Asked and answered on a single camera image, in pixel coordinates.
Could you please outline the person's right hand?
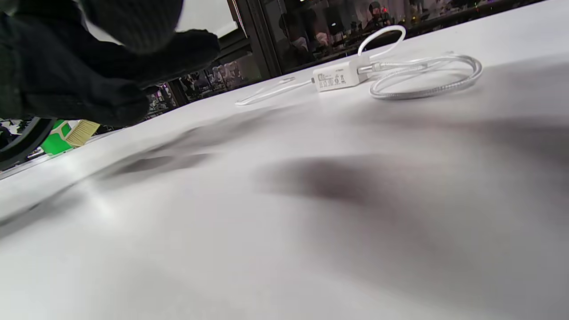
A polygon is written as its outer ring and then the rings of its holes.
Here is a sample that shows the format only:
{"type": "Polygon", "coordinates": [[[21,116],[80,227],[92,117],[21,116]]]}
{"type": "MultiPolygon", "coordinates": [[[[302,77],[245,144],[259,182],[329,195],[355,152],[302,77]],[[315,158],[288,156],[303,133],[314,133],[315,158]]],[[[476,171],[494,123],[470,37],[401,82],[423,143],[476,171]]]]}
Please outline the person's right hand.
{"type": "Polygon", "coordinates": [[[182,0],[3,0],[1,118],[131,126],[158,85],[220,54],[207,30],[177,32],[182,0]]]}

